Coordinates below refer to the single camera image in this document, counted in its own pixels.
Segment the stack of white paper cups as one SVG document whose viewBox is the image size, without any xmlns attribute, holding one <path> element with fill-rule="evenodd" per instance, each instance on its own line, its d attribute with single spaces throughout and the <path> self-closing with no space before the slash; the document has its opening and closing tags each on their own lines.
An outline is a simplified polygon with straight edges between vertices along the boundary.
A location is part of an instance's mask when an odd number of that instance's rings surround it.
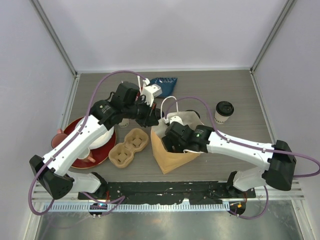
<svg viewBox="0 0 320 240">
<path fill-rule="evenodd" d="M 129 125 L 129 123 L 130 123 L 130 120 L 128 118 L 123 118 L 118 125 L 120 128 L 125 128 Z"/>
</svg>

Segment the brown pulp cup carrier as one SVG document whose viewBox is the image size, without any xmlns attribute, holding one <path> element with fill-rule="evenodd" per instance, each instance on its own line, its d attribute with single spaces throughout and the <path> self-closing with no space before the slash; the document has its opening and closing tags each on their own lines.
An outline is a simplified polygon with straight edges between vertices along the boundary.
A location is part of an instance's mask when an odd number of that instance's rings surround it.
<svg viewBox="0 0 320 240">
<path fill-rule="evenodd" d="M 115 145 L 109 152 L 110 162 L 119 169 L 126 168 L 149 143 L 149 135 L 139 128 L 132 129 L 124 138 L 124 142 Z"/>
</svg>

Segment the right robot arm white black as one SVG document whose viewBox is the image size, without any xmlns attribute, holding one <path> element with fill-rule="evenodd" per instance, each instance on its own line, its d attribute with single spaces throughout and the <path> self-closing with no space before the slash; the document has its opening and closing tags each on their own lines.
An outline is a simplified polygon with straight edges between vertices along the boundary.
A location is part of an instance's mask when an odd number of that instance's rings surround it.
<svg viewBox="0 0 320 240">
<path fill-rule="evenodd" d="M 162 142 L 171 153 L 221 154 L 253 164 L 252 169 L 229 175 L 225 190 L 230 197 L 236 198 L 251 188 L 265 185 L 280 191 L 291 190 L 297 161 L 284 141 L 278 140 L 276 144 L 253 142 L 218 134 L 209 126 L 197 125 L 191 129 L 174 121 L 166 128 Z"/>
</svg>

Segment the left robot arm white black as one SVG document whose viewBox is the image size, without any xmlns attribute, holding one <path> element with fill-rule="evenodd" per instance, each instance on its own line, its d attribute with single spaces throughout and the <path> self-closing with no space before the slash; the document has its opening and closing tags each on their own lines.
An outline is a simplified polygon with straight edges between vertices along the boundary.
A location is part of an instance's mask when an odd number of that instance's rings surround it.
<svg viewBox="0 0 320 240">
<path fill-rule="evenodd" d="M 157 126 L 161 111 L 154 99 L 161 93 L 162 89 L 156 84 L 140 89 L 132 82 L 120 83 L 111 99 L 97 101 L 89 116 L 57 147 L 43 157 L 34 155 L 30 159 L 36 180 L 54 200 L 78 192 L 102 199 L 107 192 L 107 182 L 99 174 L 72 173 L 69 168 L 90 144 L 109 133 L 123 119 L 133 119 L 145 128 Z"/>
</svg>

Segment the brown paper bag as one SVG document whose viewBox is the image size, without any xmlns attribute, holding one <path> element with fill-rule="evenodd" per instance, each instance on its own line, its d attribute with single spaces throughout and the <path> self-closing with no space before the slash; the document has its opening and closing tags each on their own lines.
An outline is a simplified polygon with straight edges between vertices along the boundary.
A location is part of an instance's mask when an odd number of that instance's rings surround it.
<svg viewBox="0 0 320 240">
<path fill-rule="evenodd" d="M 177 122 L 182 126 L 188 126 L 195 130 L 196 126 L 202 125 L 202 121 L 194 111 L 180 111 L 178 103 L 175 103 L 174 112 L 161 113 L 158 125 L 152 126 L 150 139 L 152 152 L 163 174 L 194 160 L 200 156 L 200 151 L 192 151 L 180 146 L 177 140 L 172 140 L 165 135 L 169 123 Z"/>
</svg>

